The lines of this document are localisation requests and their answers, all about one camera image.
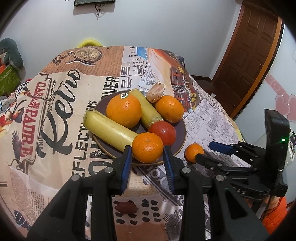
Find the red tomato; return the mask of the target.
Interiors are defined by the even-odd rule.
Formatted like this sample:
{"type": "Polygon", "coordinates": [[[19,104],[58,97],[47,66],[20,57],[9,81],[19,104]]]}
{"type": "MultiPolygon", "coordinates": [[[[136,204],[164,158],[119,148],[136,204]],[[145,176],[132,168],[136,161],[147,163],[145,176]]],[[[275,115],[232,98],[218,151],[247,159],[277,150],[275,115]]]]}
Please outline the red tomato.
{"type": "Polygon", "coordinates": [[[157,135],[163,142],[163,145],[172,146],[176,140],[175,128],[166,121],[157,121],[151,125],[148,132],[157,135]]]}

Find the medium orange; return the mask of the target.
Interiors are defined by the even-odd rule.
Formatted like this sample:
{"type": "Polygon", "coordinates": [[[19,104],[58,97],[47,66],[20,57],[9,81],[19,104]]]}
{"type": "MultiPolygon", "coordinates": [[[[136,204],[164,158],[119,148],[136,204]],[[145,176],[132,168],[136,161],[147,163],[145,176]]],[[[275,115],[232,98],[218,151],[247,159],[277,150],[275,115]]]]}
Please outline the medium orange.
{"type": "Polygon", "coordinates": [[[179,122],[184,114],[182,104],[170,95],[162,96],[154,105],[163,119],[170,123],[179,122]]]}

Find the yellow chair back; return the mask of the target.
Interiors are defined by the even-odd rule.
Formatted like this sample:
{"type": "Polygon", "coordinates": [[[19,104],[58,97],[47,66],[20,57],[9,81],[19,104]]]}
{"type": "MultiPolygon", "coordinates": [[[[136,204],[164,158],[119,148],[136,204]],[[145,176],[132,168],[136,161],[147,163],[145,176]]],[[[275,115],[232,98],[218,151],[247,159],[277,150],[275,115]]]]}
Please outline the yellow chair back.
{"type": "Polygon", "coordinates": [[[102,44],[94,39],[86,39],[86,40],[83,40],[82,42],[80,42],[77,47],[82,48],[82,47],[88,47],[88,46],[101,47],[102,44]]]}

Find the retro newspaper print tablecloth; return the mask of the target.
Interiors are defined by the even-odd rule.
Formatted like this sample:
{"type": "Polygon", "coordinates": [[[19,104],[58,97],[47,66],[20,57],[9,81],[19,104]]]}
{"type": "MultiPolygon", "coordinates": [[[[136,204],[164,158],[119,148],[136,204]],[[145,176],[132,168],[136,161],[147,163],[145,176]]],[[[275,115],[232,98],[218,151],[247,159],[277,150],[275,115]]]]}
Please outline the retro newspaper print tablecloth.
{"type": "Polygon", "coordinates": [[[211,141],[236,144],[241,133],[221,104],[189,75],[172,52],[133,46],[83,47],[58,55],[13,93],[1,114],[1,207],[26,237],[41,212],[74,174],[88,177],[113,155],[83,126],[88,108],[120,91],[142,93],[156,83],[184,108],[184,130],[172,150],[211,141]]]}

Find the green patterned box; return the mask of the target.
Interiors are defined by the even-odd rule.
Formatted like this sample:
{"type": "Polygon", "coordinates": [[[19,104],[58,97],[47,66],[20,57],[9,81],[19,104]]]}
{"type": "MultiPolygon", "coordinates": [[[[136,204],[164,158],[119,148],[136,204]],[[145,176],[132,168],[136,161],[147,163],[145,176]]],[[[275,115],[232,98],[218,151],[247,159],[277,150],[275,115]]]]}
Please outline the green patterned box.
{"type": "Polygon", "coordinates": [[[21,80],[19,78],[18,71],[11,65],[2,68],[0,79],[0,95],[9,96],[20,85],[21,80]]]}

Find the large orange with sticker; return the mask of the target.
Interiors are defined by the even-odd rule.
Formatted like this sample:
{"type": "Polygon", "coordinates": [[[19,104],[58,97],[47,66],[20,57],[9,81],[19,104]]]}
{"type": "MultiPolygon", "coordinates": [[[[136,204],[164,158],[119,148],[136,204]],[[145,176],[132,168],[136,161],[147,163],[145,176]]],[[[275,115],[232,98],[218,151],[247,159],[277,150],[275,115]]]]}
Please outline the large orange with sticker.
{"type": "Polygon", "coordinates": [[[142,116],[140,101],[128,92],[118,94],[109,101],[106,116],[126,128],[133,128],[142,116]]]}

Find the dark purple ceramic plate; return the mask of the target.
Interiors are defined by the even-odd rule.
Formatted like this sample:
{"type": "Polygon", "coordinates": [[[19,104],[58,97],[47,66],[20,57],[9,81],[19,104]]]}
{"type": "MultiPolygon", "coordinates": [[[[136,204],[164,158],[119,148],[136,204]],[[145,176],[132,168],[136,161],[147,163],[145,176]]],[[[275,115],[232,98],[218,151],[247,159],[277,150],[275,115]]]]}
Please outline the dark purple ceramic plate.
{"type": "MultiPolygon", "coordinates": [[[[99,111],[100,113],[102,113],[103,115],[105,115],[106,114],[106,107],[107,107],[109,101],[113,97],[120,95],[122,93],[128,93],[128,91],[118,91],[118,92],[110,94],[106,97],[103,97],[103,99],[100,100],[100,102],[98,102],[95,109],[97,111],[99,111]]],[[[177,136],[176,136],[175,142],[171,146],[171,151],[172,151],[173,155],[176,156],[181,151],[181,149],[183,148],[183,146],[185,144],[187,131],[186,131],[186,126],[185,126],[184,120],[180,120],[178,123],[173,123],[172,126],[175,128],[177,136]]],[[[141,121],[131,130],[138,133],[138,134],[147,132],[147,129],[145,128],[145,126],[142,124],[141,121]]],[[[100,147],[100,149],[102,149],[107,155],[109,155],[113,159],[118,158],[122,155],[121,151],[119,151],[116,148],[114,148],[113,146],[107,144],[105,141],[103,141],[99,137],[93,135],[93,139],[95,140],[97,145],[100,147]]]]}

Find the brown wooden door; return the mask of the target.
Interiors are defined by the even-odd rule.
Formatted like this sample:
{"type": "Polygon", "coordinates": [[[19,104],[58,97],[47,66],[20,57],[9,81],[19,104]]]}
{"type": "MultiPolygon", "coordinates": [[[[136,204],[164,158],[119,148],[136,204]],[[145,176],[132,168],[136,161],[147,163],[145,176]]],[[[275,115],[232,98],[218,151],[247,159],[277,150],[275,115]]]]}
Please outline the brown wooden door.
{"type": "Polygon", "coordinates": [[[234,118],[259,87],[282,35],[282,19],[259,1],[243,1],[237,24],[214,75],[216,99],[234,118]]]}

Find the long yellow corn cob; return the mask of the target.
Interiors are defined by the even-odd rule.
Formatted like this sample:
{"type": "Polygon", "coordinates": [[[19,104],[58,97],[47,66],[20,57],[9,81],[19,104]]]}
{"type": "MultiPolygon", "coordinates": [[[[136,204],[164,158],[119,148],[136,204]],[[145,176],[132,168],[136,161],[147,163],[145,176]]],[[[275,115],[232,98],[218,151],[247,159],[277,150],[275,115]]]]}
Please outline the long yellow corn cob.
{"type": "Polygon", "coordinates": [[[93,135],[121,152],[126,145],[131,146],[138,135],[93,108],[85,111],[82,123],[93,135]]]}

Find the wall mounted black monitor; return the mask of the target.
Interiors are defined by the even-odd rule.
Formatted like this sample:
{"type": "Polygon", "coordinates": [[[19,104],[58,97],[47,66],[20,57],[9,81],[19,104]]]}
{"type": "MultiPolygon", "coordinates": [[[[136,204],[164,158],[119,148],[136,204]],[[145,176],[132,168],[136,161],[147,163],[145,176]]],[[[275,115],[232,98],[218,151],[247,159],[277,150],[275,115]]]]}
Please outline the wall mounted black monitor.
{"type": "Polygon", "coordinates": [[[88,4],[113,4],[116,0],[74,0],[74,6],[84,6],[88,4]]]}

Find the grey plush toy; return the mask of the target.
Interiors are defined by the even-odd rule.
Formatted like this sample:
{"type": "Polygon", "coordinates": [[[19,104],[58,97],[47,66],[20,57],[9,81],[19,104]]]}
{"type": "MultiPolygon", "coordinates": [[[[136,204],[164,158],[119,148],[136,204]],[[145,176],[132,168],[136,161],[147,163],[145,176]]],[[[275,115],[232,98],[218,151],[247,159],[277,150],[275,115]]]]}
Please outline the grey plush toy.
{"type": "Polygon", "coordinates": [[[1,64],[10,64],[18,70],[23,68],[23,60],[19,53],[17,44],[10,38],[0,41],[1,64]]]}

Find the small tangerine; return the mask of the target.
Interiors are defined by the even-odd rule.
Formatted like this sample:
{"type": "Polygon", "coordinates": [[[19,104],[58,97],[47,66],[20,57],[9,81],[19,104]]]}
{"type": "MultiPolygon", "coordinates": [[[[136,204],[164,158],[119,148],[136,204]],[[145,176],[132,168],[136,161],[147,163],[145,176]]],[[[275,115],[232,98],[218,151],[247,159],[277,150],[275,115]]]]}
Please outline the small tangerine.
{"type": "Polygon", "coordinates": [[[196,163],[197,154],[204,154],[204,149],[201,145],[193,143],[187,146],[185,150],[185,158],[190,163],[196,163]]]}
{"type": "Polygon", "coordinates": [[[163,153],[163,142],[154,133],[141,133],[132,142],[133,156],[141,163],[153,163],[157,161],[163,153]]]}

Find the short yellow corn cob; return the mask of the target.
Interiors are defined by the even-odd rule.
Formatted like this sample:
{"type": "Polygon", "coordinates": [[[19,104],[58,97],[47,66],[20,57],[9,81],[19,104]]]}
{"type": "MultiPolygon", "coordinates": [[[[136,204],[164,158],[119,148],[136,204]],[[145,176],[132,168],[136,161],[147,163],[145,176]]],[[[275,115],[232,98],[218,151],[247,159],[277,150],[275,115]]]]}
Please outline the short yellow corn cob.
{"type": "Polygon", "coordinates": [[[156,109],[153,107],[153,105],[146,99],[146,97],[138,89],[131,90],[129,94],[136,97],[140,102],[140,105],[142,108],[141,121],[147,130],[154,123],[164,120],[161,117],[161,115],[156,111],[156,109]]]}

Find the dark red jujube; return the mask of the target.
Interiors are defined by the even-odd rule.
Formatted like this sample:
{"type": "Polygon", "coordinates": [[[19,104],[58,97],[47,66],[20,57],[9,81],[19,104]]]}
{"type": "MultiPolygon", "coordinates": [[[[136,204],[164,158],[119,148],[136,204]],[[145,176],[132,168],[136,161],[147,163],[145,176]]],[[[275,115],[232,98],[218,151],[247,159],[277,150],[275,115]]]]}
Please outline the dark red jujube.
{"type": "Polygon", "coordinates": [[[137,206],[131,202],[119,202],[115,209],[123,214],[135,214],[138,210],[137,206]]]}

